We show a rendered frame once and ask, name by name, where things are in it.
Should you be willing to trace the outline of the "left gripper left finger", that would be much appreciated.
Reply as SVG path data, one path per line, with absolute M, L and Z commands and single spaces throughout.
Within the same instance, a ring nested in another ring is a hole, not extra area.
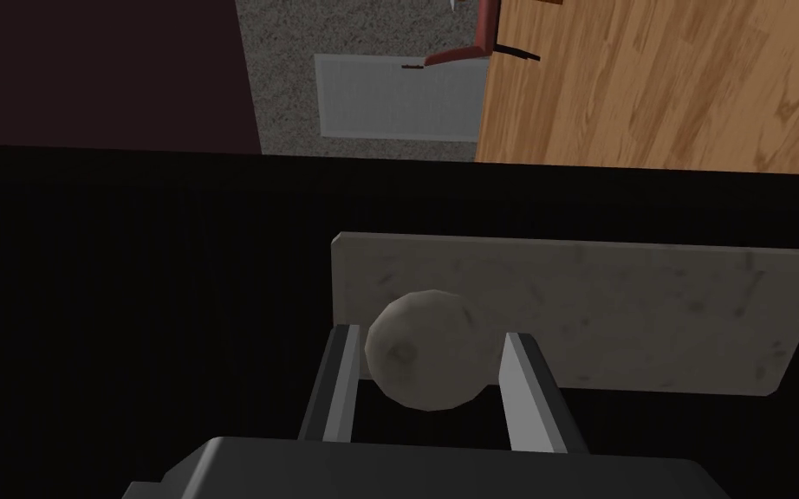
M 334 326 L 302 421 L 300 440 L 351 441 L 360 364 L 360 327 Z

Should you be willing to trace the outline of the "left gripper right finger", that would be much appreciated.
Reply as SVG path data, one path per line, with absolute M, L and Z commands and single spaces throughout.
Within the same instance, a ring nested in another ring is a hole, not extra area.
M 532 335 L 506 334 L 498 384 L 513 451 L 588 453 Z

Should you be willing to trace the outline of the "grey round door knob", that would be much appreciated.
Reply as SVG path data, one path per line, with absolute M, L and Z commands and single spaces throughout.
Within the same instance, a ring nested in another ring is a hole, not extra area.
M 497 376 L 503 336 L 461 295 L 431 289 L 391 302 L 368 329 L 370 377 L 416 411 L 449 411 Z

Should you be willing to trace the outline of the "grey knob backplate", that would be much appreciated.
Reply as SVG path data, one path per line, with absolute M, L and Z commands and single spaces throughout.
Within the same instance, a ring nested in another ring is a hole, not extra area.
M 462 295 L 561 387 L 767 396 L 799 344 L 799 249 L 342 232 L 330 253 L 335 322 Z

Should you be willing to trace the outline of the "pale grey rug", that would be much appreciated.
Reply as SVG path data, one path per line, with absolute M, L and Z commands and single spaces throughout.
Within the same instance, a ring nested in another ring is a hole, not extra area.
M 323 137 L 441 142 L 478 140 L 489 63 L 426 67 L 420 57 L 314 57 Z

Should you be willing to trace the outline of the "red chair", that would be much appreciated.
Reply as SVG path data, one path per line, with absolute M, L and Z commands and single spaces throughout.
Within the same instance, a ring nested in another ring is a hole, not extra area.
M 474 43 L 459 49 L 449 49 L 429 55 L 419 65 L 402 65 L 403 69 L 423 69 L 448 62 L 485 58 L 494 52 L 505 53 L 523 60 L 539 62 L 541 57 L 522 49 L 503 45 L 497 41 L 502 0 L 479 0 Z

